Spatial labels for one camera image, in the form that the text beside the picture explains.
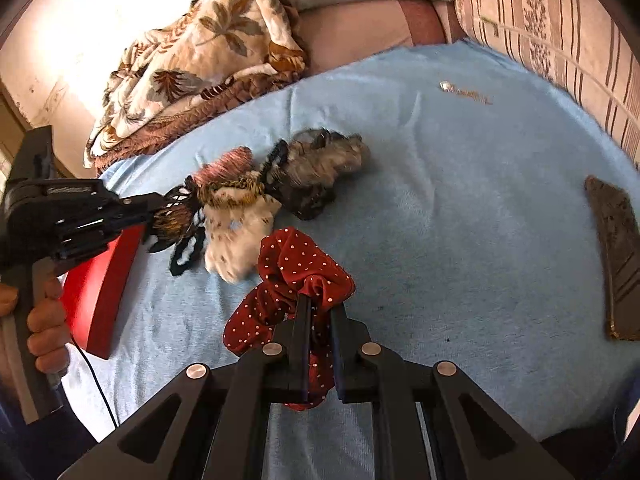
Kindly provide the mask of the person's left hand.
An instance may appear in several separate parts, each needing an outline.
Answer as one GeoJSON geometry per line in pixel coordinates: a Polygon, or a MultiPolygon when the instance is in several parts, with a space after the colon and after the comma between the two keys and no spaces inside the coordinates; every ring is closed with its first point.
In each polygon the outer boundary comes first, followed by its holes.
{"type": "MultiPolygon", "coordinates": [[[[62,285],[51,276],[43,282],[44,298],[30,311],[27,327],[32,332],[27,341],[29,352],[36,358],[36,369],[44,374],[63,374],[70,364],[66,344],[70,342],[70,329],[61,302],[62,285]]],[[[13,312],[17,305],[16,288],[1,284],[1,317],[13,312]]],[[[1,334],[1,383],[11,383],[9,358],[1,334]]]]}

